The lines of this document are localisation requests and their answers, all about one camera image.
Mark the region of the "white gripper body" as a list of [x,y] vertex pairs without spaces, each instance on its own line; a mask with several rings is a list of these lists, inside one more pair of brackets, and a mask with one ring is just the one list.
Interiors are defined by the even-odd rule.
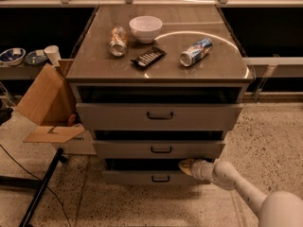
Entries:
[[217,177],[214,167],[213,163],[209,163],[206,160],[195,160],[190,166],[190,171],[195,179],[216,182]]

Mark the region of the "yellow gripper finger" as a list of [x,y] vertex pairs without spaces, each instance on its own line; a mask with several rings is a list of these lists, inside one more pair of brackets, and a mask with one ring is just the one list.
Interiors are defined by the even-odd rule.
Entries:
[[181,160],[178,163],[178,166],[183,173],[185,173],[188,176],[191,176],[192,172],[190,168],[193,163],[194,163],[194,159],[185,159],[185,160]]

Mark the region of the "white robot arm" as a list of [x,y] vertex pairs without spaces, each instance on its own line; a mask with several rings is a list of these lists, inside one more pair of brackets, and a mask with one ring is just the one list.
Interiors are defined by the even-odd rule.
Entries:
[[257,216],[258,227],[303,227],[303,200],[293,193],[276,191],[266,195],[226,161],[185,159],[178,166],[195,179],[207,180],[224,190],[236,190]]

